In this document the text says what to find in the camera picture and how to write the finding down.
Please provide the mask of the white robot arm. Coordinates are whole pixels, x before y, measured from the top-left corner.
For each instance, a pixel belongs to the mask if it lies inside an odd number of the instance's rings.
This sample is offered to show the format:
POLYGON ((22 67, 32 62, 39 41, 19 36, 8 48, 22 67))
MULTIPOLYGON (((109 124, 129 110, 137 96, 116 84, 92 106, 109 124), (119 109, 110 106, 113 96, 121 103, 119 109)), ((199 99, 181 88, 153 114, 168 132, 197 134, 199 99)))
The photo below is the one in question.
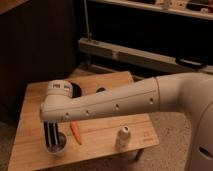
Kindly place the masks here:
POLYGON ((40 120, 60 123, 150 112, 180 112, 191 123, 186 171, 213 171, 213 75, 180 73, 74 98, 64 80, 51 81, 40 120))

